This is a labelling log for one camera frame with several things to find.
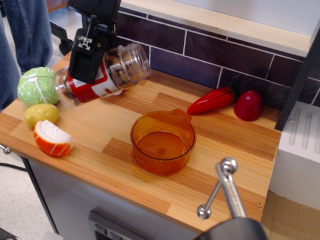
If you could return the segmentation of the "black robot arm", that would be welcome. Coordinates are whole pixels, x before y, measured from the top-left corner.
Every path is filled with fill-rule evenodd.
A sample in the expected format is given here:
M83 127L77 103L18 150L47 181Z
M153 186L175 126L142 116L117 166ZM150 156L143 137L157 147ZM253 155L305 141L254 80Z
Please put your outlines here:
M67 7L82 15L76 31L69 63L71 78L94 84L104 53L116 40L116 20L120 0L69 0Z

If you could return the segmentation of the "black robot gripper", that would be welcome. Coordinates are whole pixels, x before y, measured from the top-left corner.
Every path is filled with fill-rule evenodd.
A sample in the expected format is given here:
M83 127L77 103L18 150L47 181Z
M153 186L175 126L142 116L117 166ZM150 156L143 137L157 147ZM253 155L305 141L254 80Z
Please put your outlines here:
M93 85L104 52L111 49L116 39L116 9L95 12L77 9L82 28L76 31L69 63L71 78Z

